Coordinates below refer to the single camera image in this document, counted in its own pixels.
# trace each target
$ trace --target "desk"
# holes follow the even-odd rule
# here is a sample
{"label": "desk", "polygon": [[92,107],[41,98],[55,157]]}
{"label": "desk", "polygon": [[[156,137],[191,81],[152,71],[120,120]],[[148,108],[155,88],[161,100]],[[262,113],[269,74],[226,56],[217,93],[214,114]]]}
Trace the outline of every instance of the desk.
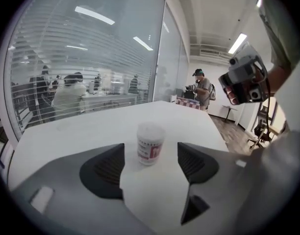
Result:
{"label": "desk", "polygon": [[[258,137],[257,141],[253,144],[253,147],[250,149],[250,151],[253,151],[255,149],[256,145],[258,145],[258,143],[266,129],[267,129],[267,126],[265,126],[265,128],[262,130],[260,136]],[[276,136],[278,136],[280,133],[280,130],[276,129],[274,126],[269,126],[269,131],[272,132]]]}
{"label": "desk", "polygon": [[99,104],[103,102],[116,102],[123,100],[133,100],[134,104],[137,104],[137,94],[103,94],[103,92],[94,92],[94,94],[89,94],[82,96],[82,101],[84,102],[85,111],[92,111],[94,108],[98,108]]}
{"label": "desk", "polygon": [[[137,158],[137,128],[144,121],[159,123],[166,138],[158,162],[144,166]],[[155,232],[180,226],[188,181],[177,162],[177,142],[228,152],[207,112],[158,101],[69,117],[26,129],[9,170],[10,190],[48,162],[101,146],[125,144],[120,187],[127,208]],[[58,213],[60,217],[75,213]],[[107,216],[86,216],[99,230]],[[79,231],[75,223],[72,230]]]}
{"label": "desk", "polygon": [[227,116],[226,116],[226,118],[225,118],[225,122],[226,122],[226,120],[227,120],[227,118],[228,118],[228,115],[229,115],[229,113],[230,113],[230,110],[235,110],[235,111],[236,111],[236,109],[231,108],[230,106],[226,106],[226,105],[222,105],[222,106],[225,107],[225,108],[228,108],[228,113],[227,113]]}

